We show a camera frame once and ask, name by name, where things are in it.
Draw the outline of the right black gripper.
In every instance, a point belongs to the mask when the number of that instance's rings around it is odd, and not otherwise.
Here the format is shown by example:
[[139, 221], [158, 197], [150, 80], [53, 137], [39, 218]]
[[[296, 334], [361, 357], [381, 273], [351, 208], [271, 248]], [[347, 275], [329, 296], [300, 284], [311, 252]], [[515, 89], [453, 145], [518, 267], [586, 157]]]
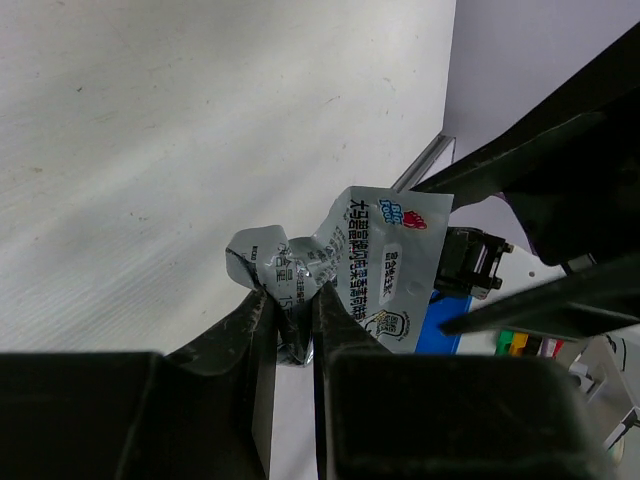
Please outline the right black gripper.
[[639, 324], [639, 255], [623, 256], [639, 249], [639, 28], [540, 106], [554, 127], [500, 153], [477, 150], [411, 190], [452, 194], [458, 209], [512, 184], [505, 196], [545, 264], [586, 255], [601, 264], [448, 320], [444, 335], [573, 341]]

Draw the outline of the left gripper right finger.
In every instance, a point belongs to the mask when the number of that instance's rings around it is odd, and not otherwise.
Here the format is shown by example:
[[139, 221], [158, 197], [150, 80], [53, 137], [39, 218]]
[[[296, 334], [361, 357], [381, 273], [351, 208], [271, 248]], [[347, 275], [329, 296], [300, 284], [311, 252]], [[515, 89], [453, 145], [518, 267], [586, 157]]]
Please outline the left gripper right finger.
[[611, 479], [568, 373], [540, 358], [393, 354], [331, 284], [312, 300], [322, 479]]

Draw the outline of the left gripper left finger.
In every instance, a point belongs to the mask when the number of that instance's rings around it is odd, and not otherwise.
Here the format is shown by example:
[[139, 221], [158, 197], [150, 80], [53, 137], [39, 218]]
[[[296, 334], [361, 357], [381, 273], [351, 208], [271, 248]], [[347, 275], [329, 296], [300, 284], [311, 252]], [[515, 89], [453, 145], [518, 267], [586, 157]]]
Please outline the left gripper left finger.
[[254, 290], [169, 355], [5, 353], [5, 479], [265, 479], [276, 313]]

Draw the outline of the silver snack packet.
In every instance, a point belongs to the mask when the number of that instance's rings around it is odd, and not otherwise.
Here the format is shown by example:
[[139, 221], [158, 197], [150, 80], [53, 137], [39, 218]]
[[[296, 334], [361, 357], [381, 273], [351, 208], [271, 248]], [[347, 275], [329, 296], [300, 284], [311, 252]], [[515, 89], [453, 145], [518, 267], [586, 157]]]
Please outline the silver snack packet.
[[279, 362], [310, 362], [311, 300], [327, 283], [348, 316], [385, 348], [415, 352], [453, 199], [354, 186], [308, 237], [290, 239], [279, 225], [236, 233], [226, 248], [227, 273], [247, 288], [264, 288], [283, 311]]

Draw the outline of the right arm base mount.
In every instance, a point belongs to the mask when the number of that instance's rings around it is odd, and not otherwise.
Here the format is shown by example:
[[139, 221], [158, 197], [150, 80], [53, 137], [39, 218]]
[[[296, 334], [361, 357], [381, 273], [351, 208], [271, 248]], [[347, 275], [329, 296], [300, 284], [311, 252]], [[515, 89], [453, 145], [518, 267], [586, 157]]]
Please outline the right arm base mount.
[[480, 229], [448, 227], [430, 303], [444, 298], [486, 299], [501, 288], [497, 269], [502, 256], [513, 250], [505, 239]]

